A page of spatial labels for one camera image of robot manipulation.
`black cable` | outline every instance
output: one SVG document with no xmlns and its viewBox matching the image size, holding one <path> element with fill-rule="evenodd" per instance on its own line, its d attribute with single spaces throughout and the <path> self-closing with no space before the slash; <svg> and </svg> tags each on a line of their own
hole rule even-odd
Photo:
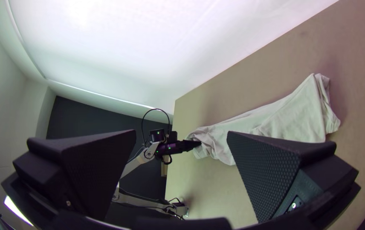
<svg viewBox="0 0 365 230">
<path fill-rule="evenodd" d="M 175 199 L 177 199 L 177 200 L 178 200 L 178 202 L 182 203 L 182 202 L 180 201 L 180 199 L 178 199 L 177 197 L 172 198 L 172 199 L 171 199 L 171 200 L 169 200 L 168 202 L 171 202 L 171 201 L 173 201 L 173 200 L 175 200 Z"/>
<path fill-rule="evenodd" d="M 171 127 L 171 125 L 170 125 L 170 118 L 169 118 L 168 114 L 167 114 L 164 110 L 162 110 L 162 109 L 150 109 L 150 110 L 148 110 L 148 111 L 144 114 L 143 118 L 141 119 L 141 134 L 142 134 L 142 137 L 143 137 L 143 145 L 144 145 L 144 146 L 145 146 L 145 144 L 146 144 L 146 140 L 145 140 L 145 138 L 144 138 L 143 121 L 144 121 L 145 116 L 146 116 L 149 112 L 151 112 L 151 111 L 153 111 L 153 110 L 158 110 L 158 111 L 161 111 L 161 112 L 165 113 L 165 115 L 167 116 L 167 119 L 168 119 L 168 130 L 167 130 L 167 134 L 168 134 L 168 135 L 170 135 L 170 131 L 171 131 L 170 127 Z"/>
</svg>

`wooden board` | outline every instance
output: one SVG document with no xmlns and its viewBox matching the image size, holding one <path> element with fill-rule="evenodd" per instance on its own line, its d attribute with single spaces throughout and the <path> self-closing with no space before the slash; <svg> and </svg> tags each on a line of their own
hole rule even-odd
<svg viewBox="0 0 365 230">
<path fill-rule="evenodd" d="M 365 218 L 365 0 L 340 0 L 176 101 L 179 138 L 271 103 L 310 73 L 330 78 L 331 106 L 342 121 L 329 137 L 336 154 L 359 170 L 362 190 L 331 229 L 356 229 Z M 166 198 L 183 197 L 190 217 L 225 216 L 235 228 L 256 223 L 235 166 L 192 153 L 173 156 Z"/>
</svg>

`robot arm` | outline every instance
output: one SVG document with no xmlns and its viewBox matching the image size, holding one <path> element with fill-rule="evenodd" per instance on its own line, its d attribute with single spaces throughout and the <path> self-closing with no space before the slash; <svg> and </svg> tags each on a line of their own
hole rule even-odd
<svg viewBox="0 0 365 230">
<path fill-rule="evenodd" d="M 151 145 L 144 148 L 137 157 L 127 163 L 123 170 L 121 178 L 136 169 L 138 166 L 145 164 L 151 160 L 156 159 L 163 161 L 162 157 L 165 155 L 190 151 L 194 147 L 201 144 L 201 142 L 199 141 L 177 141 L 177 132 L 171 132 L 169 136 L 165 136 L 164 130 L 162 129 L 152 130 L 150 131 L 150 135 L 152 139 Z M 185 206 L 179 200 L 178 202 L 170 203 L 163 199 L 153 200 L 146 197 L 141 197 L 126 192 L 125 190 L 120 188 L 119 184 L 117 184 L 117 188 L 113 195 L 112 202 L 134 207 L 153 209 L 164 214 L 177 216 L 179 218 L 182 218 L 182 216 L 188 216 L 189 211 L 189 207 Z"/>
</svg>

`beige wall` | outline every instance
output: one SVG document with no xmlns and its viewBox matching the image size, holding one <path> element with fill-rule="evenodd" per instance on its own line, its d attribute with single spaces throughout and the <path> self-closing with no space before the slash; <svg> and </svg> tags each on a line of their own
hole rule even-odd
<svg viewBox="0 0 365 230">
<path fill-rule="evenodd" d="M 54 97 L 46 85 L 28 80 L 0 43 L 0 183 L 12 173 L 12 160 L 26 151 L 26 139 L 46 136 Z M 0 185 L 0 213 L 22 229 L 22 221 L 3 204 L 5 196 Z"/>
</svg>

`wrinkled fabric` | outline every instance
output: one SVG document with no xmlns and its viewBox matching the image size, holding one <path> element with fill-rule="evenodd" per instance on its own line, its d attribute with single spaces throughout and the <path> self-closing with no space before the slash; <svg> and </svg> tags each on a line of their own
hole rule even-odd
<svg viewBox="0 0 365 230">
<path fill-rule="evenodd" d="M 339 126 L 340 120 L 330 107 L 329 78 L 311 74 L 283 99 L 215 125 L 199 127 L 186 139 L 202 142 L 193 150 L 196 158 L 211 156 L 235 165 L 226 142 L 228 131 L 318 143 Z"/>
</svg>

